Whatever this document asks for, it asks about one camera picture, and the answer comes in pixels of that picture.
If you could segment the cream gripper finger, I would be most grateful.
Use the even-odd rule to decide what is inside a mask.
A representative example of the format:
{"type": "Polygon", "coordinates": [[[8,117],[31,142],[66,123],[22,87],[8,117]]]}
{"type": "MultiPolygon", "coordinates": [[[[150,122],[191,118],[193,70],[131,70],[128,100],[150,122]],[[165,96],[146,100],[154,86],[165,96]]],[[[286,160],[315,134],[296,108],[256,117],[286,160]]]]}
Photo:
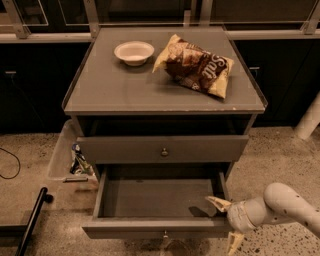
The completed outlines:
{"type": "Polygon", "coordinates": [[[244,239],[244,235],[238,231],[232,231],[228,233],[227,240],[227,256],[233,256],[241,242],[244,239]]]}
{"type": "Polygon", "coordinates": [[[215,196],[206,196],[205,199],[213,204],[220,212],[227,212],[231,206],[231,202],[215,196]]]}

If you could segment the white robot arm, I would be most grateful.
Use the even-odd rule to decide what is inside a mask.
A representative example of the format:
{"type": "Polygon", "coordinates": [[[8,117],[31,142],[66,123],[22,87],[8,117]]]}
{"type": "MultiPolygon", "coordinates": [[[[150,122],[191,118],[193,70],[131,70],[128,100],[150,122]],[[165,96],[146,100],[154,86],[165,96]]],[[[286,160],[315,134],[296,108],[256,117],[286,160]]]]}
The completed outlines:
{"type": "Polygon", "coordinates": [[[320,237],[320,211],[294,189],[283,183],[269,184],[262,197],[230,202],[215,196],[206,200],[227,213],[232,231],[228,233],[227,256],[233,256],[247,232],[263,225],[297,222],[320,237]]]}

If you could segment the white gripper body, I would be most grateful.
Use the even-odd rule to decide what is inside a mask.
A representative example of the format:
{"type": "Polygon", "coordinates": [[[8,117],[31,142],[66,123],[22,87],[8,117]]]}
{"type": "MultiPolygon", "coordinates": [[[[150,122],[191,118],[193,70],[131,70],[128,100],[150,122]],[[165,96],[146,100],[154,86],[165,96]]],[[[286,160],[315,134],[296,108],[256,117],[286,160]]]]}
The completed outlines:
{"type": "Polygon", "coordinates": [[[227,219],[232,228],[239,233],[247,233],[256,228],[249,214],[253,212],[255,201],[253,199],[234,202],[227,210],[227,219]]]}

